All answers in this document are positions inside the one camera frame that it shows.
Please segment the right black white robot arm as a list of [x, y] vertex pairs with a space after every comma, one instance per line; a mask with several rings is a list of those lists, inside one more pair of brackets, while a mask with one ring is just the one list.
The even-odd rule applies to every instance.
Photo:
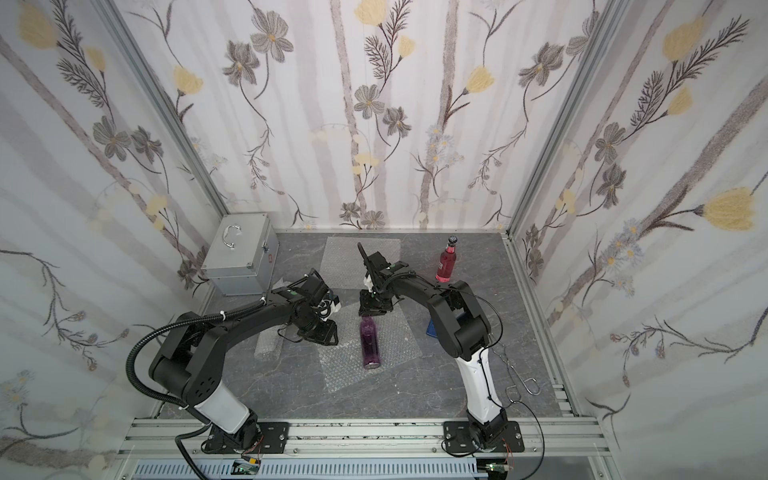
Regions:
[[394, 301], [402, 298], [428, 311], [439, 344], [459, 368], [472, 441], [480, 449], [489, 448], [507, 426], [508, 417], [491, 375], [487, 351], [492, 346], [492, 327], [479, 297], [463, 281], [441, 285], [402, 261], [390, 263], [380, 252], [368, 254], [361, 243], [357, 248], [365, 267], [359, 314], [386, 315]]

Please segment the single bubble wrap sheet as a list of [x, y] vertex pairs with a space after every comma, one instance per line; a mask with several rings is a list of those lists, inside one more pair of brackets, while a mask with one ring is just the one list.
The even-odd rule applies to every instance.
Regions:
[[280, 356], [284, 343], [282, 328], [271, 327], [258, 335], [254, 349], [254, 358], [258, 361], [271, 361]]

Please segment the blue tape dispenser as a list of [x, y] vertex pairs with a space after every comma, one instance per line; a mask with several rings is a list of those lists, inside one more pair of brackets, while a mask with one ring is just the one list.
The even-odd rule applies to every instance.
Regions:
[[434, 324], [433, 320], [429, 321], [427, 329], [426, 329], [426, 334], [429, 337], [432, 337], [432, 338], [436, 338], [437, 337], [437, 332], [436, 332], [436, 328], [435, 328], [435, 324]]

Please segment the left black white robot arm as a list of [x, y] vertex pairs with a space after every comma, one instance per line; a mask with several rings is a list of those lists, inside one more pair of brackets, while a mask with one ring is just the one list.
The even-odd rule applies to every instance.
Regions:
[[253, 443], [257, 415], [223, 380], [228, 351], [280, 325], [295, 326], [307, 342], [335, 346], [338, 333], [331, 316], [340, 307], [338, 295], [312, 270], [237, 310], [184, 316], [171, 325], [149, 376], [196, 418], [230, 438]]

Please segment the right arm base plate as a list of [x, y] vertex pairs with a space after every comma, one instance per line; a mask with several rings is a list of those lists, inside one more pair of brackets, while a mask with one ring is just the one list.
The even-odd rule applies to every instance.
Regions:
[[526, 449], [517, 422], [480, 427], [469, 421], [446, 421], [442, 428], [442, 447], [452, 455], [522, 453]]

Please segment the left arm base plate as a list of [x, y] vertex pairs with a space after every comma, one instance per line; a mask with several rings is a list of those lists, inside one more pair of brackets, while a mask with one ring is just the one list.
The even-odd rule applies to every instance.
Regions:
[[214, 426], [201, 449], [206, 454], [282, 454], [289, 428], [289, 422], [246, 422], [229, 434]]

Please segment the dark purple bottle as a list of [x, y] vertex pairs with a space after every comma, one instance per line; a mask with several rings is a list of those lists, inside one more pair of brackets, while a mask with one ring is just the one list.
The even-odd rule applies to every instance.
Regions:
[[381, 364], [376, 323], [370, 316], [360, 322], [360, 342], [364, 369], [376, 369]]

